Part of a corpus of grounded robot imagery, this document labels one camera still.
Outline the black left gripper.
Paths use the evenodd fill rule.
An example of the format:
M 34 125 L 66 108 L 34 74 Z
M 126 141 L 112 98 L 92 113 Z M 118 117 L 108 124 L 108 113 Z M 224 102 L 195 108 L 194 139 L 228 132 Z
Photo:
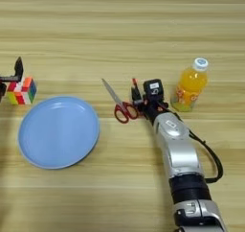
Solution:
M 18 58 L 14 65 L 14 76 L 9 77 L 0 77 L 0 103 L 2 101 L 2 98 L 5 96 L 6 90 L 7 90 L 7 83 L 8 82 L 17 82 L 22 80 L 24 68 L 22 59 Z

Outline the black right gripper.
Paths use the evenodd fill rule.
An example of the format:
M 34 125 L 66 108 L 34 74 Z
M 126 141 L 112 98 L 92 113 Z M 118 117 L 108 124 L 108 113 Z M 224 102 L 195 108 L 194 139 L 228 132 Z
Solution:
M 143 100 L 137 84 L 133 84 L 131 87 L 131 98 L 132 103 L 136 104 L 139 114 L 144 116 L 150 123 L 153 123 L 158 115 L 168 112 L 168 103 L 163 100 Z

